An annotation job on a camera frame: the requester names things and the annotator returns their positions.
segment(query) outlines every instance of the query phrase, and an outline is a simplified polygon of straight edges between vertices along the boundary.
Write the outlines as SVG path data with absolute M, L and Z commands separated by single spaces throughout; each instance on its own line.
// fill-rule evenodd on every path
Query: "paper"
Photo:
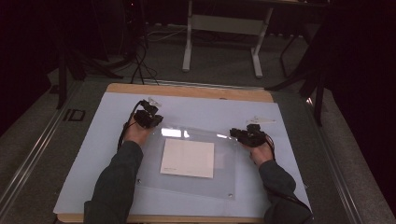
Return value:
M 161 174 L 213 178 L 215 145 L 167 138 Z

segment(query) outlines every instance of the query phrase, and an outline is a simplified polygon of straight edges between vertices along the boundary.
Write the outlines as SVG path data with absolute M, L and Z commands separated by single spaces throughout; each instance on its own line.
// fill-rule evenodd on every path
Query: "table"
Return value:
M 309 6 L 309 7 L 325 7 L 327 4 L 307 4 L 299 0 L 251 0 L 251 1 L 236 1 L 253 4 L 265 4 L 268 6 L 266 11 L 263 13 L 265 16 L 263 20 L 251 20 L 251 19 L 237 19 L 237 18 L 226 18 L 208 15 L 197 15 L 192 12 L 192 0 L 189 0 L 188 7 L 188 19 L 187 19 L 187 43 L 184 52 L 182 70 L 184 72 L 190 71 L 191 63 L 191 32 L 194 30 L 205 30 L 215 32 L 225 32 L 243 35 L 256 35 L 258 37 L 256 46 L 252 48 L 251 58 L 253 62 L 255 76 L 262 78 L 262 66 L 260 64 L 259 52 L 262 47 L 262 41 L 264 40 L 266 30 L 268 28 L 272 12 L 276 6 Z
M 149 95 L 157 95 L 156 97 L 159 97 L 159 95 L 183 96 L 182 100 L 181 100 L 181 98 L 180 99 L 178 98 L 178 100 L 180 100 L 182 105 L 186 104 L 188 101 L 193 101 L 194 103 L 201 102 L 201 103 L 203 103 L 203 105 L 206 105 L 204 103 L 206 103 L 206 101 L 208 101 L 208 100 L 204 99 L 204 102 L 202 102 L 203 101 L 202 98 L 204 97 L 204 98 L 211 98 L 211 99 L 227 99 L 227 101 L 223 101 L 223 100 L 210 101 L 209 100 L 208 101 L 209 104 L 207 104 L 207 105 L 213 105 L 212 103 L 216 102 L 217 104 L 219 104 L 221 106 L 232 105 L 232 108 L 234 108 L 234 109 L 236 109 L 238 107 L 238 106 L 235 106 L 235 104 L 239 104 L 239 105 L 248 104 L 248 105 L 252 106 L 251 108 L 244 107 L 245 108 L 244 114 L 250 114 L 250 112 L 256 113 L 255 111 L 258 111 L 258 108 L 262 108 L 263 103 L 273 102 L 273 98 L 272 98 L 271 94 L 264 90 L 246 91 L 246 90 L 224 90 L 224 89 L 208 89 L 208 88 L 194 88 L 194 87 L 158 87 L 158 86 L 137 86 L 137 85 L 125 85 L 125 84 L 112 84 L 112 85 L 108 86 L 106 93 L 107 93 L 107 95 L 105 95 L 104 98 L 102 99 L 101 106 L 104 106 L 103 103 L 105 103 L 105 102 L 114 103 L 114 102 L 120 101 L 121 104 L 124 104 L 125 97 L 136 95 L 136 94 L 141 94 L 141 93 L 145 93 L 145 94 L 149 94 Z M 271 116 L 271 114 L 272 114 L 271 111 L 276 109 L 277 105 L 275 105 L 275 104 L 267 104 L 267 105 L 271 106 L 269 113 L 268 113 L 268 116 Z M 109 125 L 104 124 L 102 119 L 98 119 L 98 118 L 100 118 L 102 116 L 102 118 L 110 119 L 111 123 L 117 123 L 117 122 L 115 122 L 114 118 L 118 117 L 119 115 L 116 115 L 113 113 L 110 113 L 110 114 L 106 113 L 105 117 L 103 117 L 105 110 L 101 106 L 99 107 L 98 111 L 96 112 L 95 119 L 93 120 L 93 122 L 91 124 L 91 128 L 90 128 L 90 129 L 93 129 L 95 133 L 88 131 L 86 140 L 84 141 L 84 143 L 81 147 L 81 151 L 78 153 L 78 157 L 76 158 L 76 161 L 75 161 L 75 164 L 87 164 L 88 163 L 89 167 L 85 167 L 84 169 L 81 169 L 81 167 L 73 169 L 75 167 L 75 165 L 74 165 L 72 167 L 72 170 L 70 171 L 69 176 L 73 176 L 74 174 L 85 173 L 85 172 L 87 172 L 87 170 L 90 170 L 90 169 L 93 169 L 96 173 L 98 173 L 98 172 L 100 173 L 100 171 L 103 169 L 103 168 L 99 168 L 97 165 L 95 165 L 97 159 L 94 159 L 94 162 L 92 163 L 90 160 L 87 160 L 87 158 L 89 158 L 90 156 L 84 157 L 84 155 L 86 155 L 87 150 L 91 150 L 92 148 L 94 148 L 95 149 L 94 153 L 96 155 L 102 155 L 102 153 L 105 153 L 105 154 L 109 153 L 109 155 L 111 155 L 111 153 L 114 153 L 114 152 L 111 152 L 111 150 L 108 150 L 107 147 L 105 147 L 104 151 L 101 151 L 101 149 L 98 148 L 97 144 L 102 145 L 102 143 L 93 143 L 92 142 L 93 135 L 96 139 L 102 138 L 102 135 L 97 135 L 98 132 L 96 130 L 99 130 L 97 125 L 99 125 L 99 127 L 103 127 L 103 126 L 106 127 L 107 134 L 105 134 L 104 136 L 108 135 L 108 133 L 115 132 L 114 130 L 112 130 L 111 127 L 109 127 Z M 182 113 L 179 113 L 178 114 L 179 116 L 182 116 L 182 115 L 184 116 L 186 114 L 186 113 L 184 113 L 185 110 L 183 110 L 183 109 L 185 109 L 185 107 L 186 106 L 184 106 L 184 108 L 180 108 L 182 110 Z M 114 107 L 114 106 L 111 106 L 110 108 L 120 109 L 119 107 Z M 231 118 L 238 117 L 235 115 L 235 112 L 230 113 L 230 114 L 232 114 Z M 244 120 L 242 120 L 242 121 L 236 120 L 233 124 L 240 123 L 240 122 L 245 123 Z M 288 172 L 290 172 L 294 176 L 294 178 L 297 182 L 297 186 L 298 186 L 297 190 L 296 190 L 296 194 L 299 196 L 300 199 L 302 199 L 303 202 L 309 204 L 307 201 L 307 198 L 306 198 L 306 194 L 304 192 L 304 185 L 303 185 L 302 179 L 299 176 L 297 164 L 295 163 L 293 153 L 291 152 L 289 140 L 288 140 L 287 136 L 285 138 L 286 131 L 284 130 L 284 127 L 283 127 L 283 131 L 282 131 L 282 128 L 280 128 L 280 129 L 277 128 L 277 127 L 282 127 L 282 126 L 283 126 L 282 118 L 276 117 L 276 124 L 275 124 L 275 126 L 272 126 L 273 128 L 271 128 L 271 129 L 274 131 L 274 135 L 272 135 L 274 141 L 277 143 L 279 148 L 282 148 L 282 150 L 279 150 L 279 152 L 278 152 L 279 154 L 276 155 L 278 157 L 278 162 L 279 162 L 279 164 L 284 166 L 285 169 L 287 169 L 287 170 L 288 170 L 288 168 L 286 166 L 290 167 L 290 170 L 288 170 Z M 236 188 L 235 194 L 237 196 L 237 197 L 235 197 L 235 201 L 228 202 L 226 200 L 218 200 L 218 199 L 214 200 L 212 198 L 210 198 L 210 199 L 201 198 L 201 197 L 195 197 L 195 196 L 190 196 L 190 195 L 185 195 L 185 194 L 180 195 L 180 194 L 175 194 L 175 193 L 171 193 L 171 192 L 164 192 L 163 190 L 157 190 L 157 189 L 136 188 L 135 197 L 134 197 L 135 204 L 133 206 L 133 212 L 136 214 L 143 214 L 143 215 L 132 215 L 132 216 L 130 216 L 129 221 L 131 221 L 131 222 L 186 222 L 186 221 L 188 221 L 188 222 L 248 222 L 248 223 L 262 222 L 263 208 L 267 207 L 269 204 L 262 201 L 262 200 L 265 200 L 265 197 L 264 197 L 265 195 L 263 195 L 264 192 L 262 190 L 262 183 L 260 182 L 259 177 L 255 176 L 257 174 L 256 167 L 249 161 L 248 155 L 239 156 L 240 153 L 245 153 L 245 151 L 238 152 L 237 153 L 238 156 L 236 157 L 237 161 L 235 161 L 235 171 L 236 171 L 235 176 L 239 176 L 237 180 L 235 179 L 235 188 Z M 79 181 L 82 181 L 82 182 L 85 181 L 85 178 L 81 179 L 81 176 L 77 177 L 77 179 L 79 179 Z M 70 184 L 70 182 L 68 183 L 67 179 L 66 179 L 64 189 L 66 189 L 66 191 L 69 191 L 70 193 L 66 192 L 66 193 L 64 193 L 64 195 L 61 193 L 60 200 L 63 198 L 63 201 L 67 201 L 70 199 L 70 196 L 76 197 L 74 195 L 74 194 L 76 194 L 76 190 L 77 190 L 76 188 L 78 188 L 78 190 L 81 191 L 83 194 L 85 193 L 85 194 L 89 195 L 90 193 L 92 193 L 93 188 L 88 188 L 88 191 L 87 191 L 84 188 L 76 186 L 76 183 L 77 182 L 74 181 L 72 184 Z M 252 200 L 258 201 L 257 204 L 251 203 Z M 159 208 L 156 208 L 155 206 L 157 206 L 157 205 L 154 206 L 153 202 L 155 202 L 155 204 L 158 204 Z M 170 202 L 172 202 L 172 206 L 175 206 L 175 207 L 183 206 L 185 203 L 194 203 L 194 205 L 190 204 L 191 211 L 184 211 L 180 207 L 179 209 L 183 210 L 183 211 L 180 211 L 180 213 L 178 213 L 178 214 L 181 214 L 180 216 L 168 215 L 170 213 L 164 212 L 164 210 L 172 210 L 172 209 L 163 203 L 169 204 Z M 82 202 L 78 202 L 78 204 L 72 204 L 71 207 L 73 207 L 73 209 L 74 209 L 75 207 L 79 207 L 79 206 L 82 206 Z M 148 207 L 150 207 L 150 210 L 154 210 L 154 212 L 148 212 L 147 211 Z M 62 209 L 60 209 L 57 204 L 54 211 L 55 211 L 55 213 L 58 213 L 58 218 L 61 221 L 63 221 L 63 222 L 80 222 L 80 221 L 82 221 L 82 214 L 72 214 L 72 213 L 66 214 L 66 213 L 60 212 L 61 210 Z

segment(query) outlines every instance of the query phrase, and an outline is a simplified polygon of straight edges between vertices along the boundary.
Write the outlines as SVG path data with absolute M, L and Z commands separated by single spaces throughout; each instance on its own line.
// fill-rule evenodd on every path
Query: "gray carpet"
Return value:
M 161 36 L 150 35 L 150 39 Z M 264 78 L 254 77 L 249 48 L 255 44 L 255 38 L 247 37 L 243 41 L 216 42 L 210 35 L 195 34 L 191 70 L 181 71 L 185 40 L 181 36 L 172 36 L 158 42 L 149 42 L 145 63 L 155 69 L 156 78 L 166 81 L 216 84 L 237 87 L 262 87 L 274 85 L 285 80 L 280 70 L 278 55 L 287 40 L 269 36 L 264 40 L 260 58 Z M 290 47 L 285 61 L 290 72 L 304 54 L 306 44 L 297 39 Z M 9 209 L 4 223 L 52 223 L 52 214 L 58 194 L 68 171 L 77 156 L 85 132 L 87 132 L 95 110 L 100 103 L 106 86 L 111 82 L 130 82 L 135 64 L 117 72 L 125 76 L 123 80 L 109 79 L 91 74 L 78 88 L 76 95 L 66 105 L 66 109 L 86 110 L 82 122 L 62 121 L 45 148 L 38 164 L 31 173 L 15 203 Z M 149 77 L 143 70 L 143 76 Z M 287 93 L 296 92 L 299 84 L 286 88 Z M 330 92 L 326 91 L 322 113 L 323 128 L 312 129 L 312 119 L 303 116 L 307 108 L 296 94 L 275 94 L 275 100 L 281 107 L 290 141 L 301 169 L 303 180 L 308 185 L 316 223 L 349 223 L 347 213 L 334 186 L 329 166 L 324 160 L 325 151 L 318 139 L 305 136 L 327 136 L 334 157 L 340 164 L 346 183 L 351 191 L 363 223 L 395 223 L 370 171 L 365 164 L 359 148 L 342 118 Z M 0 190 L 3 192 L 18 165 L 27 156 L 29 150 L 43 131 L 46 123 L 56 112 L 56 96 L 43 95 L 32 108 L 25 113 L 11 129 L 0 139 Z

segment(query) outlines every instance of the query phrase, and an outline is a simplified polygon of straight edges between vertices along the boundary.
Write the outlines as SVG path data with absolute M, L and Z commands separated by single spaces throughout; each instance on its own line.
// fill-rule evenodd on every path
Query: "sleeve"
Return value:
M 84 203 L 84 223 L 126 223 L 134 200 L 134 183 L 143 159 L 135 142 L 124 142 L 99 175 L 92 199 Z
M 309 208 L 294 195 L 296 183 L 275 161 L 266 161 L 260 168 L 262 183 L 268 192 L 271 207 L 264 215 L 264 222 L 274 223 L 312 223 Z

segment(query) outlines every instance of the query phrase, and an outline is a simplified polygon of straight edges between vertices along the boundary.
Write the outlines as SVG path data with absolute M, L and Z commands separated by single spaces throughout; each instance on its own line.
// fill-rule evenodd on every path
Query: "person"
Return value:
M 92 199 L 84 203 L 85 224 L 123 224 L 134 201 L 134 184 L 143 160 L 141 147 L 152 129 L 144 129 L 131 119 L 123 143 L 107 168 L 99 175 Z M 257 165 L 271 202 L 265 223 L 311 223 L 312 214 L 296 198 L 294 179 L 274 160 L 268 143 L 259 147 L 243 146 Z

